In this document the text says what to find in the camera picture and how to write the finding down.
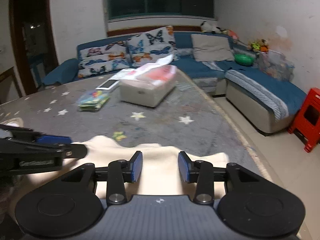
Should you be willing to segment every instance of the metal screw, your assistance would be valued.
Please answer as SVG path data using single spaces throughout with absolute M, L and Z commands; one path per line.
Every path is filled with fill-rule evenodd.
M 124 200 L 124 196 L 118 193 L 109 196 L 109 200 L 112 202 L 120 202 Z
M 210 202 L 212 200 L 212 197 L 210 195 L 208 195 L 208 194 L 199 194 L 198 196 L 196 196 L 196 199 L 199 202 L 207 203 L 207 202 Z

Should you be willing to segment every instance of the doorway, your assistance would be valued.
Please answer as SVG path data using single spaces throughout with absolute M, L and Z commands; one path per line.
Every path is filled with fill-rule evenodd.
M 58 66 L 49 0 L 9 0 L 13 52 L 27 95 L 37 92 L 42 78 Z

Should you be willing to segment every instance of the beige cloth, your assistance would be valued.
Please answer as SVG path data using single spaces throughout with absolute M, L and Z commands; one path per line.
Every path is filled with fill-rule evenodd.
M 12 195 L 9 214 L 14 218 L 15 205 L 23 195 L 77 166 L 84 163 L 94 163 L 96 167 L 108 166 L 111 161 L 129 160 L 138 150 L 143 153 L 143 167 L 140 180 L 137 183 L 126 183 L 128 197 L 132 194 L 187 194 L 193 198 L 196 184 L 186 184 L 181 181 L 178 168 L 178 153 L 181 150 L 176 147 L 141 144 L 133 148 L 126 148 L 105 136 L 96 136 L 83 144 L 89 150 L 84 159 L 65 160 L 64 168 L 61 171 L 26 175 L 21 186 Z M 189 155 L 189 157 L 193 161 L 201 159 L 211 162 L 215 167 L 225 167 L 228 163 L 228 156 L 225 153 L 216 153 L 206 157 Z M 98 182 L 96 195 L 99 198 L 106 198 L 106 186 L 106 182 Z M 223 182 L 215 182 L 215 198 L 221 198 L 224 194 Z
M 191 34 L 196 61 L 235 60 L 226 37 Z

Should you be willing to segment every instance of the tile floor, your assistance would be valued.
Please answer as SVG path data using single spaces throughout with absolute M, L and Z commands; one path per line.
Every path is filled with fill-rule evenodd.
M 306 218 L 300 229 L 302 239 L 320 240 L 320 145 L 308 154 L 294 134 L 281 132 L 265 137 L 225 97 L 214 100 L 244 132 L 274 182 L 303 201 Z

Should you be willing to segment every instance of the brown wooden door frame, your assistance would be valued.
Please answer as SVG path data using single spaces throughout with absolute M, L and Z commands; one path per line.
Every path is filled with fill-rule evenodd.
M 25 51 L 25 43 L 22 34 L 22 21 L 20 19 L 19 11 L 17 6 L 17 0 L 9 0 L 9 20 L 10 20 L 10 30 L 11 30 L 11 41 L 13 52 L 17 64 L 17 69 L 19 76 L 27 95 L 37 92 L 30 67 L 28 64 L 28 58 Z M 46 37 L 48 50 L 50 51 L 51 60 L 55 67 L 58 66 L 58 60 L 56 55 L 56 49 L 53 41 L 52 35 L 52 25 L 50 17 L 50 0 L 46 0 Z

